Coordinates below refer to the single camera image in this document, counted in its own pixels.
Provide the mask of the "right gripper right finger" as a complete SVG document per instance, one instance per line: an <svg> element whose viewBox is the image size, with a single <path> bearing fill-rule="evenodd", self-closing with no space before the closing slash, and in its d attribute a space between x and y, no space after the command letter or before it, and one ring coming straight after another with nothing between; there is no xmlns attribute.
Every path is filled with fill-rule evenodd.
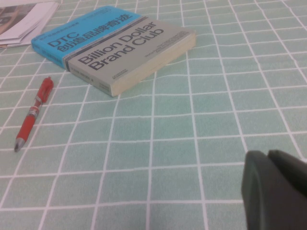
<svg viewBox="0 0 307 230"><path fill-rule="evenodd" d="M307 190L307 164L281 150L270 150L268 158L298 191Z"/></svg>

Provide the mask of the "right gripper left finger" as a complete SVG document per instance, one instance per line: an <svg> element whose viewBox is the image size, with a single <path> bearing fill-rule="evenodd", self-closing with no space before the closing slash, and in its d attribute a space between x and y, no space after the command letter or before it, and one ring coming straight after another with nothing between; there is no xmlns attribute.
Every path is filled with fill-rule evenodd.
<svg viewBox="0 0 307 230"><path fill-rule="evenodd" d="M305 230L307 191L298 191L268 158L251 150L245 157L241 194L249 230Z"/></svg>

